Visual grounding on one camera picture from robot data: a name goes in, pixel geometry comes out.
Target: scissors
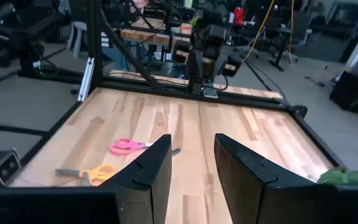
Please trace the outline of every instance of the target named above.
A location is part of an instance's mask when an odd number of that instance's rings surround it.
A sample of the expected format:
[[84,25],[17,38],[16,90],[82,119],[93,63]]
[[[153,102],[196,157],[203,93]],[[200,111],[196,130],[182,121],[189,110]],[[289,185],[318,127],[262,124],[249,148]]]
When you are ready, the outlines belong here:
[[107,164],[90,170],[55,169],[55,172],[82,178],[83,185],[86,187],[98,186],[117,173],[112,165]]
[[152,143],[132,141],[129,138],[120,138],[110,147],[110,152],[118,156],[126,156],[135,150],[147,149]]

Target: gray floor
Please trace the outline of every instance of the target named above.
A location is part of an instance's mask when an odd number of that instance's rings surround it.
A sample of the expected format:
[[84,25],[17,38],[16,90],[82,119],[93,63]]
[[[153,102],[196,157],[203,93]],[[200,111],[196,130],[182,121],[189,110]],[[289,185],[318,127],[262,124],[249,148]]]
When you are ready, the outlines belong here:
[[[48,45],[47,53],[62,45]],[[296,64],[282,61],[285,72],[279,72],[267,61],[268,55],[250,59],[276,82],[293,105],[302,104],[309,108],[306,121],[326,141],[329,147],[343,160],[346,166],[358,170],[358,114],[341,110],[328,96],[331,86],[320,88],[305,80],[305,75],[329,83],[330,79],[343,70],[342,65],[308,58]],[[85,61],[72,58],[69,52],[54,56],[51,61],[58,66],[83,71]],[[17,69],[0,69],[0,76]],[[275,87],[264,78],[274,90]],[[229,80],[230,85],[263,90],[263,85],[243,66]],[[13,76],[0,83],[0,124],[48,130],[69,107],[76,96],[70,95],[72,85],[31,80]],[[0,149],[16,147],[24,155],[38,140],[37,136],[0,132]]]

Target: butcher block tabletop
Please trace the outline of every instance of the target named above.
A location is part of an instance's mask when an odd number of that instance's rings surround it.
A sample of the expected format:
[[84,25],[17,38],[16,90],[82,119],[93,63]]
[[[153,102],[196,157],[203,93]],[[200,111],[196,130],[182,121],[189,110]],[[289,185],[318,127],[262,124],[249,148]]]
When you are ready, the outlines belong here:
[[[112,75],[126,74],[113,71]],[[228,91],[280,97],[247,88],[230,87]],[[121,170],[142,151],[127,156],[111,154],[110,145],[117,139],[154,142],[171,134],[172,148],[181,152],[172,157],[166,223],[231,223],[214,159],[216,133],[312,181],[332,168],[287,113],[97,88],[11,187],[80,186],[80,180],[56,175],[55,169],[113,164]]]
[[[165,29],[165,24],[161,19],[147,18],[147,21],[154,27],[154,29]],[[149,28],[142,18],[134,22],[131,26]],[[182,34],[191,34],[191,29],[189,29],[188,26],[189,26],[188,24],[182,24],[180,32]],[[155,42],[156,44],[169,44],[168,35],[156,34],[153,32],[138,31],[134,29],[123,29],[121,31],[121,37],[124,39],[131,39],[139,42],[147,40],[149,42]],[[184,37],[174,37],[173,39],[174,41],[176,40],[190,41],[189,38],[184,38]]]

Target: black speaker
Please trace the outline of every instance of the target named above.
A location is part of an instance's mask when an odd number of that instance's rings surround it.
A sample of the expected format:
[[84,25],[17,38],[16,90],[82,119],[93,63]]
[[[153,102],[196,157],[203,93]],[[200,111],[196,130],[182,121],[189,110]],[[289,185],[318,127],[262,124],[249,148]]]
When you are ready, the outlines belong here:
[[329,99],[344,110],[358,113],[358,74],[343,72]]

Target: black metal frame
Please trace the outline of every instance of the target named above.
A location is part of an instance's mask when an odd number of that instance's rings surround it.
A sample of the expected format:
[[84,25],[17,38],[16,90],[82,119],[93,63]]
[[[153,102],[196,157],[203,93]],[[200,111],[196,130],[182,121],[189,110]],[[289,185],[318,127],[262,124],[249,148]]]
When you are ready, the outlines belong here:
[[[98,1],[86,1],[86,23],[88,26],[88,45],[89,57],[94,58],[94,71],[91,80],[89,93],[95,88],[111,88],[122,91],[133,91],[138,93],[146,93],[151,95],[169,96],[174,98],[182,98],[186,100],[205,101],[210,103],[219,103],[236,106],[246,106],[252,108],[260,108],[264,110],[282,111],[288,113],[305,132],[305,134],[313,141],[319,150],[326,156],[333,166],[344,166],[342,161],[330,150],[324,141],[313,131],[313,129],[304,121],[304,114],[300,113],[299,106],[292,106],[286,100],[266,98],[260,96],[241,95],[237,93],[227,93],[218,91],[218,98],[207,98],[201,95],[194,95],[187,92],[186,87],[178,85],[166,85],[159,83],[154,77],[146,72],[145,68],[139,64],[135,57],[128,51],[125,44],[113,31],[107,22]],[[114,45],[122,52],[125,58],[135,67],[142,75],[145,81],[132,80],[129,78],[104,77],[102,72],[101,60],[101,30],[111,39]],[[66,75],[58,75],[53,77],[29,77],[51,80],[56,82],[81,83],[82,77],[80,73],[68,73]],[[80,102],[75,103],[64,116],[49,131],[37,133],[30,129],[6,128],[4,131],[13,131],[19,133],[41,135],[41,140],[22,158],[22,165],[26,165],[36,153],[41,150],[43,145],[56,133],[56,131],[64,124],[64,122],[75,112]]]

